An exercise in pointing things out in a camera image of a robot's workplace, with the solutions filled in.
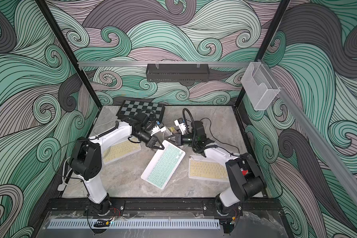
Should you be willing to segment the white power strip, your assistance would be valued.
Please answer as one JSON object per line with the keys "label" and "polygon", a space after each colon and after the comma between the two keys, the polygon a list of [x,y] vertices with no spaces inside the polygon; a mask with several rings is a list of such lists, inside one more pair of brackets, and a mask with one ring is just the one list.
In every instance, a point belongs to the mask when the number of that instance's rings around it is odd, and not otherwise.
{"label": "white power strip", "polygon": [[153,127],[151,135],[155,135],[158,132],[165,133],[166,131],[168,131],[171,135],[178,132],[174,127],[166,127],[163,123],[160,123]]}

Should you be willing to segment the green wireless keyboard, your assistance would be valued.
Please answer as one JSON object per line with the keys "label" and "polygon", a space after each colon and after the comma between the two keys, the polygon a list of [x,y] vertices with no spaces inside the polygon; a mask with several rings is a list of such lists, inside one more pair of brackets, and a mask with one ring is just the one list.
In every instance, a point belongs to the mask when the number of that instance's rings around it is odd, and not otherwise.
{"label": "green wireless keyboard", "polygon": [[158,150],[148,166],[141,175],[141,178],[164,189],[185,156],[185,152],[168,141],[163,141],[164,150]]}

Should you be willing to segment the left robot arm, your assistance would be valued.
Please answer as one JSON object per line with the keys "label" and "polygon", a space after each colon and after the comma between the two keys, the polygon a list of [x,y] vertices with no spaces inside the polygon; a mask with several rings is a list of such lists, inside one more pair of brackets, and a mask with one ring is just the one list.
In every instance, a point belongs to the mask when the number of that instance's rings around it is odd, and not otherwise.
{"label": "left robot arm", "polygon": [[100,178],[104,152],[130,136],[137,138],[151,149],[163,150],[164,145],[150,133],[149,117],[144,113],[116,120],[115,127],[90,138],[80,137],[72,150],[69,166],[83,180],[90,205],[95,212],[105,215],[110,211],[110,196]]}

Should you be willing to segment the yellow keyboard right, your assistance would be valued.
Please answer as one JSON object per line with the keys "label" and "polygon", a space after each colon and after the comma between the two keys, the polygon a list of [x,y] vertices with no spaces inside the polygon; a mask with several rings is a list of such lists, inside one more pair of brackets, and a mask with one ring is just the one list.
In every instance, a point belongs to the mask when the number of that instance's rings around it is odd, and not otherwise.
{"label": "yellow keyboard right", "polygon": [[188,177],[217,182],[229,181],[228,173],[224,166],[199,155],[189,156]]}

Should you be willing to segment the yellow keyboard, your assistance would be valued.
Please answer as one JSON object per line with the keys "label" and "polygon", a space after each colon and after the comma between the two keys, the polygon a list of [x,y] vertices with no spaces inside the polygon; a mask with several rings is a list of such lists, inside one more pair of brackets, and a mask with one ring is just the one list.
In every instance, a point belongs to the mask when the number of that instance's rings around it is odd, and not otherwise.
{"label": "yellow keyboard", "polygon": [[229,181],[228,173],[224,166],[199,155],[189,156],[188,177],[217,182]]}
{"label": "yellow keyboard", "polygon": [[103,153],[102,161],[104,165],[110,164],[140,150],[140,143],[132,143],[126,138],[106,149]]}

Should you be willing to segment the yellow keyboard left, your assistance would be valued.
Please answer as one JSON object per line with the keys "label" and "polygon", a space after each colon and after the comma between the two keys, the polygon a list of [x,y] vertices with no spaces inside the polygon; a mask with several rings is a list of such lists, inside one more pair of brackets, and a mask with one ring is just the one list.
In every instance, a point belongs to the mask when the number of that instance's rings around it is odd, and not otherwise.
{"label": "yellow keyboard left", "polygon": [[110,164],[140,150],[140,143],[132,143],[126,138],[106,149],[103,153],[102,161],[104,165]]}

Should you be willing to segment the black chessboard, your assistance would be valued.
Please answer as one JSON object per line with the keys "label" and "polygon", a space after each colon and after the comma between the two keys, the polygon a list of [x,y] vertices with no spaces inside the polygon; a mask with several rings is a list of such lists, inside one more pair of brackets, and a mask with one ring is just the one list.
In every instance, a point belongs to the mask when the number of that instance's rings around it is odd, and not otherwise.
{"label": "black chessboard", "polygon": [[147,115],[150,119],[161,122],[165,112],[165,104],[125,100],[117,112],[118,119],[132,117],[138,113]]}

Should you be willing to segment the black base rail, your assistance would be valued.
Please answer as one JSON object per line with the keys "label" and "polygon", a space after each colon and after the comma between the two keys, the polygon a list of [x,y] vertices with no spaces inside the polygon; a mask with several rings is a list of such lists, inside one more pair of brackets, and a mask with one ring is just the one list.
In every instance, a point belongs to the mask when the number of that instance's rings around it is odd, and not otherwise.
{"label": "black base rail", "polygon": [[109,205],[92,205],[87,198],[56,198],[46,211],[88,211],[89,216],[128,216],[142,212],[191,212],[204,216],[241,215],[244,211],[281,211],[277,199],[253,197],[230,207],[223,207],[214,197],[205,198],[121,198],[111,197]]}

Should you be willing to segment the black wall tray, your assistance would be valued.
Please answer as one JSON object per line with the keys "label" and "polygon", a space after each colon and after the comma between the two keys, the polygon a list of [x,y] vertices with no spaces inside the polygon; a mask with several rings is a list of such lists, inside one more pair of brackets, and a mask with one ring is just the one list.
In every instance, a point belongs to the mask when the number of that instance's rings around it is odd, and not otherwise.
{"label": "black wall tray", "polygon": [[207,64],[148,64],[146,78],[149,82],[207,82],[210,69]]}

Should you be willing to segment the clear plastic wall bin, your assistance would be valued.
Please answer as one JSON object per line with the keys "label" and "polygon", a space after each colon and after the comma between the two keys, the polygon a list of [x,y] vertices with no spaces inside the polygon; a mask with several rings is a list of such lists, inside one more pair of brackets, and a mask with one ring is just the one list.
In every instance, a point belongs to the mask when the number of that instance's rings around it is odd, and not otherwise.
{"label": "clear plastic wall bin", "polygon": [[262,62],[251,62],[241,83],[256,111],[265,111],[280,92],[271,69]]}

